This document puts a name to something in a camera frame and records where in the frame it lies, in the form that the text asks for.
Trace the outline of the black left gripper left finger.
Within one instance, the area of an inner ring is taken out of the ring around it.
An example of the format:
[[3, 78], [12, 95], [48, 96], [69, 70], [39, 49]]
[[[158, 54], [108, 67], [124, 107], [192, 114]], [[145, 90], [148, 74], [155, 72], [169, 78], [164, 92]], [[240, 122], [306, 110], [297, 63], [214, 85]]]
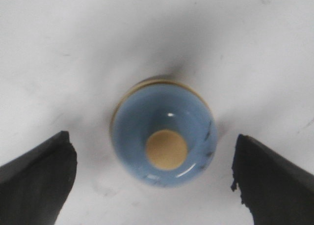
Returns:
[[0, 168], [0, 223], [53, 225], [73, 187], [77, 153], [61, 131]]

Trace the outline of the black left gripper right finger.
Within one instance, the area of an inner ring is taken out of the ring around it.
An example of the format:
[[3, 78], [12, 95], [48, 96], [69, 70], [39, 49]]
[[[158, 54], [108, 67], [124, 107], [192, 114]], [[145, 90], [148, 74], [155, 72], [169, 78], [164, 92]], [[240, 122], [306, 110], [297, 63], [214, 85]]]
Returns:
[[256, 225], [312, 225], [314, 176], [263, 143], [240, 134], [232, 164], [231, 189]]

